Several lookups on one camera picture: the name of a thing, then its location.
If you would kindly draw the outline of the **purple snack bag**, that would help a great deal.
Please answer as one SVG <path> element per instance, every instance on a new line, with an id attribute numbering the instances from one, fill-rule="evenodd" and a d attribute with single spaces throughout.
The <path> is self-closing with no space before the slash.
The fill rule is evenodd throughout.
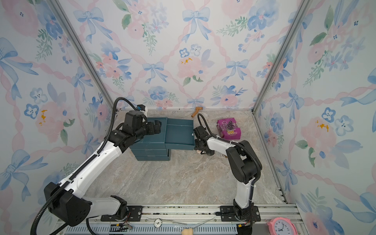
<path id="1" fill-rule="evenodd" d="M 226 140 L 240 140 L 241 128 L 235 118 L 224 118 L 217 121 L 217 130 L 221 138 Z"/>

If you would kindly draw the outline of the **beige knob at rail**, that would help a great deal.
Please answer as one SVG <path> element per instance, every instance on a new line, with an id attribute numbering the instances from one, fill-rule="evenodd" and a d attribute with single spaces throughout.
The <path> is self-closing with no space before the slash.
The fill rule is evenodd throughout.
<path id="1" fill-rule="evenodd" d="M 193 228 L 183 229 L 181 235 L 193 235 Z"/>

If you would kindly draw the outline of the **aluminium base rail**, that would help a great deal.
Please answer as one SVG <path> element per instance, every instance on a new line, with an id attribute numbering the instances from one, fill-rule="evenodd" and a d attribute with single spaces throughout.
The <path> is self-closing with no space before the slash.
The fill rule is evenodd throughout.
<path id="1" fill-rule="evenodd" d="M 291 220 L 298 235 L 307 235 L 303 219 L 294 204 L 258 204 L 253 208 L 253 221 L 239 221 L 232 205 L 130 205 L 123 221 L 108 215 L 90 218 L 62 235 L 181 235 L 193 228 L 194 235 L 270 235 L 267 222 L 276 217 Z"/>

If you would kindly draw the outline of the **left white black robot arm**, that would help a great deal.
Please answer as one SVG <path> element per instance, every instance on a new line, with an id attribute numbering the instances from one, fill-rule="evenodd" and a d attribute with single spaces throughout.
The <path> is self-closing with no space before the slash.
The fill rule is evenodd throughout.
<path id="1" fill-rule="evenodd" d="M 130 146 L 147 135 L 160 134 L 162 123 L 149 121 L 145 111 L 131 110 L 117 128 L 110 125 L 101 146 L 77 170 L 59 183 L 49 183 L 45 189 L 48 210 L 74 227 L 86 219 L 108 215 L 117 221 L 127 218 L 127 202 L 118 197 L 88 198 L 86 191 L 94 180 Z"/>

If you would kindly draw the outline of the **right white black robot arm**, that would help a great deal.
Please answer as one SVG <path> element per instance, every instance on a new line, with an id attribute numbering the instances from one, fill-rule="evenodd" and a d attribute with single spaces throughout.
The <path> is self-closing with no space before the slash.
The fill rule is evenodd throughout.
<path id="1" fill-rule="evenodd" d="M 262 165 L 248 141 L 227 141 L 207 134 L 197 135 L 195 150 L 209 156 L 218 152 L 227 156 L 231 172 L 238 181 L 233 200 L 234 217 L 239 221 L 253 221 L 255 183 L 261 177 Z"/>

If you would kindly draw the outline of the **pink alarm clock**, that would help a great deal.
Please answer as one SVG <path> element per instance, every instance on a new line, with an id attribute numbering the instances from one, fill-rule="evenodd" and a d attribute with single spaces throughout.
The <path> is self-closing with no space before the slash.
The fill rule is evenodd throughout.
<path id="1" fill-rule="evenodd" d="M 271 235 L 298 235 L 298 232 L 290 219 L 276 217 L 267 222 Z"/>

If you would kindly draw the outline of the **teal drawer cabinet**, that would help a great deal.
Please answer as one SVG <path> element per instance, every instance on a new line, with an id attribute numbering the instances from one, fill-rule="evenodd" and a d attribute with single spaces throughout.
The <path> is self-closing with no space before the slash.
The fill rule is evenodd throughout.
<path id="1" fill-rule="evenodd" d="M 138 161 L 169 161 L 170 151 L 165 146 L 167 117 L 151 118 L 150 121 L 161 122 L 161 132 L 147 135 L 130 147 Z"/>

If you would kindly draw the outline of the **teal top drawer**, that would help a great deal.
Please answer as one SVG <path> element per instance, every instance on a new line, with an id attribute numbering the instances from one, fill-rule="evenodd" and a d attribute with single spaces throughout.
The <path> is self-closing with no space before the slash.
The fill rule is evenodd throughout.
<path id="1" fill-rule="evenodd" d="M 168 118 L 165 146 L 167 149 L 194 150 L 195 135 L 193 120 Z"/>

